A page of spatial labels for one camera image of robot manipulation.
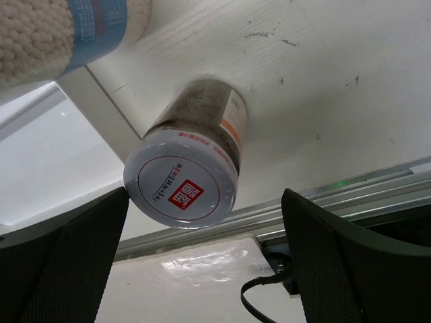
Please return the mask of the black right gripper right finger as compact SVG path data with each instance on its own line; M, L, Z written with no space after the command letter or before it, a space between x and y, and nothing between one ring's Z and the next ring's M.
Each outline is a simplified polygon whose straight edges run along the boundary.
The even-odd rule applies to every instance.
M287 189L281 198L307 322L429 322L430 248L334 215Z

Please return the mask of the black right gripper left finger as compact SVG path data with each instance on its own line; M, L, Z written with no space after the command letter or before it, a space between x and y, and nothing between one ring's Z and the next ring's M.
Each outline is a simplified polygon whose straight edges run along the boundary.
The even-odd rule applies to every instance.
M128 207L120 187L1 235L1 321L94 322Z

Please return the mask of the white-lid pinkish spice jar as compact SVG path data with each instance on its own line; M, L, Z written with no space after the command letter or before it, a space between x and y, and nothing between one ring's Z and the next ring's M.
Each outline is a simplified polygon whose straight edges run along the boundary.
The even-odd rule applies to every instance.
M182 229L221 222L238 189L246 105L215 79L190 82L125 163L130 199L153 220Z

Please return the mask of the blue-label salt shaker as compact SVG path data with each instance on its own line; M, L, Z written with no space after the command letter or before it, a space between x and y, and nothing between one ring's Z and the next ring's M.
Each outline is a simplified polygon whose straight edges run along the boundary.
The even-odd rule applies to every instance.
M1 90L55 80L139 40L152 11L142 0L1 2Z

